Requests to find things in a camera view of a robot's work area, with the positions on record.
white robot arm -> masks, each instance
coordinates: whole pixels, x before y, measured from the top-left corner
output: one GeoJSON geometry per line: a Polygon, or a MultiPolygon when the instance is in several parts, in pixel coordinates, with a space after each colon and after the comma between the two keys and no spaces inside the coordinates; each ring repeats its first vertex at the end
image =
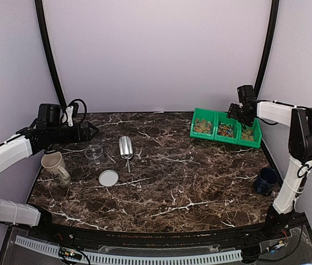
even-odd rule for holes
{"type": "MultiPolygon", "coordinates": [[[[41,104],[38,118],[30,127],[0,144],[0,173],[41,150],[49,151],[54,144],[90,141],[98,133],[89,122],[73,125],[69,113],[68,121],[61,123],[61,109],[59,105],[41,104]]],[[[0,199],[0,222],[38,226],[40,217],[41,212],[36,207],[0,199]]]]}
{"type": "MultiPolygon", "coordinates": [[[[257,117],[268,119],[277,123],[291,126],[292,109],[294,107],[279,105],[275,102],[259,102],[257,104],[257,117]]],[[[312,160],[306,161],[305,165],[309,168],[312,166],[312,160]]],[[[308,174],[308,168],[303,167],[303,164],[292,155],[289,157],[289,166],[283,184],[277,198],[273,202],[273,207],[279,214],[287,214],[293,210],[293,203],[298,194],[301,192],[300,184],[303,178],[298,177],[308,174]]]]}
{"type": "Polygon", "coordinates": [[[237,90],[241,104],[231,104],[227,117],[238,120],[242,126],[252,126],[255,118],[261,118],[290,128],[288,171],[277,198],[268,209],[263,228],[263,235],[269,237],[284,216],[292,212],[312,168],[312,108],[257,100],[252,86],[237,90]]]}

silver scoop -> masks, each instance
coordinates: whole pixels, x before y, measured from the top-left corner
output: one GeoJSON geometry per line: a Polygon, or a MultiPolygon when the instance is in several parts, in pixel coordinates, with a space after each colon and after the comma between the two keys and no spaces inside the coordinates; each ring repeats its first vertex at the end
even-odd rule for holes
{"type": "Polygon", "coordinates": [[[122,136],[119,138],[119,150],[121,157],[127,160],[128,172],[130,173],[129,159],[133,157],[132,140],[128,136],[122,136]]]}

green bin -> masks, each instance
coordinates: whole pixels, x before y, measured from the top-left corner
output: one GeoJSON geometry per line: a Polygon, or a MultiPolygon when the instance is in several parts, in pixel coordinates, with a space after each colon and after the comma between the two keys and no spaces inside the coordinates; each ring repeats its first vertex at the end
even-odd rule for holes
{"type": "Polygon", "coordinates": [[[238,139],[241,135],[241,130],[240,130],[240,123],[238,121],[236,121],[235,119],[229,119],[227,118],[227,113],[225,112],[218,112],[218,120],[216,123],[216,127],[215,127],[215,138],[214,141],[219,141],[219,142],[227,142],[229,144],[237,144],[238,143],[238,139]],[[233,125],[233,138],[231,137],[226,137],[226,136],[222,136],[222,135],[218,135],[218,125],[219,123],[225,123],[225,124],[231,124],[233,125]]]}
{"type": "Polygon", "coordinates": [[[191,122],[191,128],[190,128],[190,137],[194,138],[200,138],[205,140],[213,140],[215,136],[215,127],[217,125],[217,112],[214,112],[213,110],[207,110],[207,109],[195,109],[194,115],[193,115],[193,121],[191,122]],[[204,134],[201,132],[194,131],[195,126],[195,120],[199,119],[205,119],[206,121],[212,122],[212,132],[211,134],[204,134]]]}
{"type": "Polygon", "coordinates": [[[262,132],[260,129],[259,120],[255,119],[253,126],[252,127],[247,126],[247,128],[253,130],[254,141],[242,140],[242,137],[241,137],[242,129],[240,129],[240,137],[238,139],[238,145],[244,145],[244,146],[253,147],[253,148],[260,148],[262,132]]]}

ceramic mug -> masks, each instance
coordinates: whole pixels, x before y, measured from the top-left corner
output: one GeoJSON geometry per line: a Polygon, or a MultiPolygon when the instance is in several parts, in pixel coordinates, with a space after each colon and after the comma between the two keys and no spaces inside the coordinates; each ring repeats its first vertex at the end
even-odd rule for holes
{"type": "Polygon", "coordinates": [[[41,165],[55,177],[58,176],[59,185],[64,186],[69,184],[71,177],[66,170],[66,164],[60,152],[44,155],[41,160],[41,165]]]}

navy blue mug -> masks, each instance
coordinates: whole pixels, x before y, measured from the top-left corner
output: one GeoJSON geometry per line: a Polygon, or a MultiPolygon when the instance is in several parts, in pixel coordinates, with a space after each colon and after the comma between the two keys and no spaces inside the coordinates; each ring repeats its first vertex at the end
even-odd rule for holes
{"type": "Polygon", "coordinates": [[[270,196],[271,188],[277,183],[278,175],[272,168],[262,168],[254,182],[254,190],[264,196],[270,196]]]}

